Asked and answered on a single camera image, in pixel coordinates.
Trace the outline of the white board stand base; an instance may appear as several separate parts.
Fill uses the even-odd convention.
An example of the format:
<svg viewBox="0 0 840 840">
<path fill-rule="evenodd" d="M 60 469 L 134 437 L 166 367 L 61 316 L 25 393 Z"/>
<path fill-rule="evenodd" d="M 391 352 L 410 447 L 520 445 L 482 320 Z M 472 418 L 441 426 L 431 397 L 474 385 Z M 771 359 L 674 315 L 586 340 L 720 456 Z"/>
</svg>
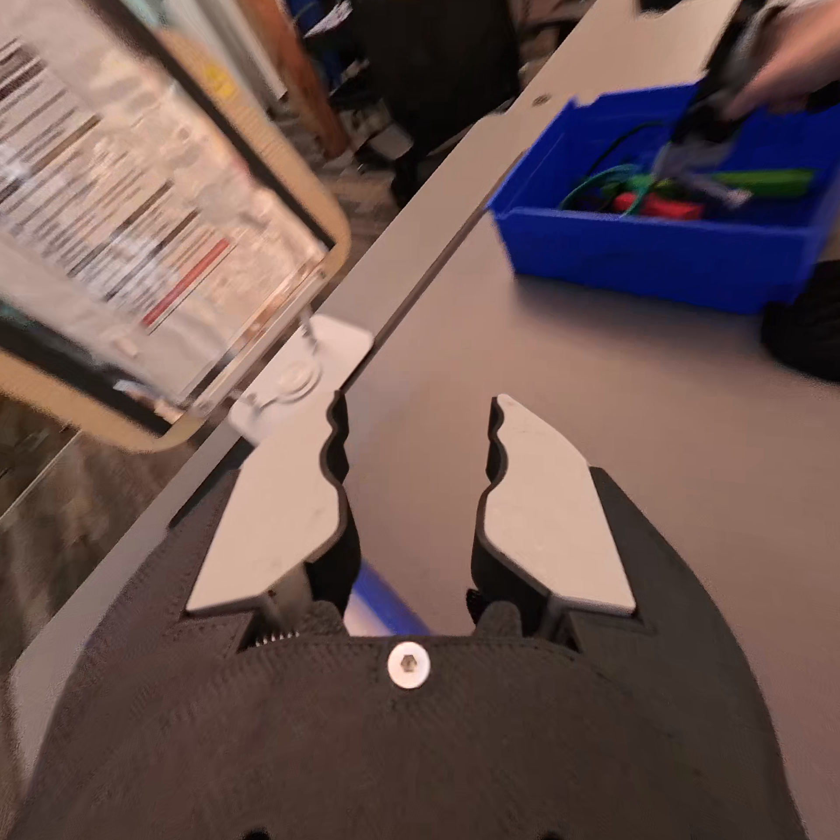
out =
<svg viewBox="0 0 840 840">
<path fill-rule="evenodd" d="M 289 418 L 331 400 L 373 344 L 370 331 L 349 322 L 321 314 L 304 318 L 231 406 L 227 423 L 258 445 Z"/>
</svg>

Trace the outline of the blue plastic bin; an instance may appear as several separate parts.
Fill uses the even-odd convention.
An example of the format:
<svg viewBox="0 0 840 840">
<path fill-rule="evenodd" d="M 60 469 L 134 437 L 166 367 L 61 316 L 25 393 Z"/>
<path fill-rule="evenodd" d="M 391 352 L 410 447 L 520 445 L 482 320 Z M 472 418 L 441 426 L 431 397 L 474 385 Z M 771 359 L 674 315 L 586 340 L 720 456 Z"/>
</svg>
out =
<svg viewBox="0 0 840 840">
<path fill-rule="evenodd" d="M 754 197 L 735 212 L 701 199 L 705 213 L 694 222 L 607 212 L 592 189 L 560 208 L 588 176 L 618 165 L 648 172 L 694 91 L 653 87 L 567 102 L 489 200 L 517 273 L 737 314 L 797 299 L 838 214 L 837 104 L 755 112 L 728 158 L 710 168 L 813 169 L 804 197 Z"/>
<path fill-rule="evenodd" d="M 419 616 L 364 561 L 353 583 L 343 622 L 355 637 L 431 635 Z"/>
</svg>

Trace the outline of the blue striped jacket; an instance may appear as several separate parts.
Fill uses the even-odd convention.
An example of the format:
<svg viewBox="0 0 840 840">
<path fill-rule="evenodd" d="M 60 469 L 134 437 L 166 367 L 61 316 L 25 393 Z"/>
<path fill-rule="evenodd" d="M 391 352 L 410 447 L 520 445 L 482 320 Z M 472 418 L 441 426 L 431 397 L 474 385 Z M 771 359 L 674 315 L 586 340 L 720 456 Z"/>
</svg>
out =
<svg viewBox="0 0 840 840">
<path fill-rule="evenodd" d="M 348 111 L 371 104 L 370 61 L 355 32 L 353 3 L 304 2 L 294 23 L 327 84 L 330 103 Z"/>
</svg>

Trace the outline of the person's right hand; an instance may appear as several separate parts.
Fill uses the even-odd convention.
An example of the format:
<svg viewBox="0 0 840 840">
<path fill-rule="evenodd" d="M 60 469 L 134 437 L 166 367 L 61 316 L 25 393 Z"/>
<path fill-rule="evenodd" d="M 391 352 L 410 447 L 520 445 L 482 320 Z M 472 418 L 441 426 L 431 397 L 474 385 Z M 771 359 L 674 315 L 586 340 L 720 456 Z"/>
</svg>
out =
<svg viewBox="0 0 840 840">
<path fill-rule="evenodd" d="M 726 119 L 752 111 L 803 108 L 839 78 L 839 2 L 790 2 L 763 24 L 753 48 L 758 68 L 731 100 Z"/>
</svg>

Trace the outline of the person's dark clothing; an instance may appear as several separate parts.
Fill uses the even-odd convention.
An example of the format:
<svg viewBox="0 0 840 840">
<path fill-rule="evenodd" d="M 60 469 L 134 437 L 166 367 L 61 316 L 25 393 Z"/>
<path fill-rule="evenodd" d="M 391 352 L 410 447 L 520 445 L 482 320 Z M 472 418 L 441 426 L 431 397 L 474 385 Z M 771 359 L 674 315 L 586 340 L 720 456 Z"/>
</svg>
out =
<svg viewBox="0 0 840 840">
<path fill-rule="evenodd" d="M 815 267 L 791 304 L 764 310 L 759 337 L 769 356 L 801 374 L 839 384 L 839 261 Z"/>
</svg>

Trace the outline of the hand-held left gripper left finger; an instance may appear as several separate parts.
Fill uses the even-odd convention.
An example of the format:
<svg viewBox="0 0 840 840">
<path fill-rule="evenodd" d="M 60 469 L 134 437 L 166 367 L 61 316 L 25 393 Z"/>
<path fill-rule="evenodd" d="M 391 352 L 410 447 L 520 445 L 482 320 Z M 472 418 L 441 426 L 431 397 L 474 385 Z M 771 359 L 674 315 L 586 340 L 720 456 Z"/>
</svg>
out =
<svg viewBox="0 0 840 840">
<path fill-rule="evenodd" d="M 344 614 L 361 545 L 343 487 L 349 416 L 321 392 L 282 419 L 241 465 L 185 604 L 195 616 L 301 617 L 312 602 Z"/>
</svg>

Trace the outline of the red item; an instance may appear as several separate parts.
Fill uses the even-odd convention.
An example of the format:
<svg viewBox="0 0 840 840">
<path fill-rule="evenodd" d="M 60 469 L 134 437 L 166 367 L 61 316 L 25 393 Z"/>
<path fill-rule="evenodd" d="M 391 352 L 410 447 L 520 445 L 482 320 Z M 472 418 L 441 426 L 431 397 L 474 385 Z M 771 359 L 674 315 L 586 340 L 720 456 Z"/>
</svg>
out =
<svg viewBox="0 0 840 840">
<path fill-rule="evenodd" d="M 637 195 L 633 192 L 619 193 L 613 198 L 611 209 L 617 214 L 654 217 L 671 222 L 699 221 L 705 213 L 705 207 L 702 203 L 664 197 L 655 192 L 647 194 L 642 202 L 633 209 L 636 199 Z"/>
</svg>

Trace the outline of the black framed instruction board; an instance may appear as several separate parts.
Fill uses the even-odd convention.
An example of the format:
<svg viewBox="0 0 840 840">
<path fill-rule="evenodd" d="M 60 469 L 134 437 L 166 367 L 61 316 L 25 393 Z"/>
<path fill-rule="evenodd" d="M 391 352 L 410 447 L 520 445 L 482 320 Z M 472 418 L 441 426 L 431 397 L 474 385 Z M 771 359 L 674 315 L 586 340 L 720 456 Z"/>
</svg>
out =
<svg viewBox="0 0 840 840">
<path fill-rule="evenodd" d="M 2 2 L 2 393 L 183 444 L 341 269 L 350 225 L 207 49 L 122 2 Z"/>
</svg>

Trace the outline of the black office chair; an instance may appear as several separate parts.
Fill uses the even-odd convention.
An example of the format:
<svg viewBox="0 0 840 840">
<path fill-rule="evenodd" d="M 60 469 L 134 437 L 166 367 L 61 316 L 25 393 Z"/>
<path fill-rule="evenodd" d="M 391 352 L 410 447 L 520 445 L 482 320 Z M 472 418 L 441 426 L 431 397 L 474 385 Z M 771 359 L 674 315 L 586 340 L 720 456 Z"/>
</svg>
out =
<svg viewBox="0 0 840 840">
<path fill-rule="evenodd" d="M 359 1 L 351 22 L 374 89 L 409 146 L 391 190 L 404 207 L 421 165 L 520 92 L 519 46 L 506 1 Z"/>
</svg>

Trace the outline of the wooden support post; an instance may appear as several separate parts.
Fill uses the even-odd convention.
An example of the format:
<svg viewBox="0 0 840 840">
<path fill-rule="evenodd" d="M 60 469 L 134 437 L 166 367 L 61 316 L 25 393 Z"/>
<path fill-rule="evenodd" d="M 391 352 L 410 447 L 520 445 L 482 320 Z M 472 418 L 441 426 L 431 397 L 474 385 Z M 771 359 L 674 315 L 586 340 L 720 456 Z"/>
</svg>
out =
<svg viewBox="0 0 840 840">
<path fill-rule="evenodd" d="M 238 1 L 242 14 L 288 90 L 290 108 L 315 138 L 327 160 L 350 147 L 341 120 L 283 2 Z"/>
</svg>

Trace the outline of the green bar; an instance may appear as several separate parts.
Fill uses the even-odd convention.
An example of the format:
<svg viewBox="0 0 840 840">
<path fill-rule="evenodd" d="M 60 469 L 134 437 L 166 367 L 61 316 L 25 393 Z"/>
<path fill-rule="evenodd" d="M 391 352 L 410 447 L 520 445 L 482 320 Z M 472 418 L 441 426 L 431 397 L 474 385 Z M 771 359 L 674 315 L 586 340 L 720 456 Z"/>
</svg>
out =
<svg viewBox="0 0 840 840">
<path fill-rule="evenodd" d="M 817 171 L 807 168 L 752 171 L 715 171 L 714 181 L 768 200 L 798 199 L 812 188 Z"/>
</svg>

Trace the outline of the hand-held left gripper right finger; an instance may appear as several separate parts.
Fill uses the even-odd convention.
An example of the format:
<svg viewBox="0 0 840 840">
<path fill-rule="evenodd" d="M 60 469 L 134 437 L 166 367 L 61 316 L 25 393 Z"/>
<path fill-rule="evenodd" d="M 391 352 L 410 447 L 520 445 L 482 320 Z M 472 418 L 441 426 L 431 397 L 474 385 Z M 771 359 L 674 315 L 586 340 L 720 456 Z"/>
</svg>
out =
<svg viewBox="0 0 840 840">
<path fill-rule="evenodd" d="M 551 608 L 632 616 L 636 599 L 583 454 L 508 394 L 491 400 L 488 440 L 478 558 Z"/>
</svg>

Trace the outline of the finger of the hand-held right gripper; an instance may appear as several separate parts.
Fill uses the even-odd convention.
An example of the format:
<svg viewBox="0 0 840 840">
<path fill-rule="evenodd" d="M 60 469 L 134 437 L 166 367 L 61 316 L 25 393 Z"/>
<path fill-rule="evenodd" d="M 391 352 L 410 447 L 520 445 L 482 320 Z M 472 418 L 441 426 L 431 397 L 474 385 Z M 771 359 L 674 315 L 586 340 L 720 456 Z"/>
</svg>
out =
<svg viewBox="0 0 840 840">
<path fill-rule="evenodd" d="M 672 181 L 686 187 L 723 187 L 706 170 L 718 167 L 730 154 L 730 141 L 666 143 L 653 163 L 653 184 Z"/>
</svg>

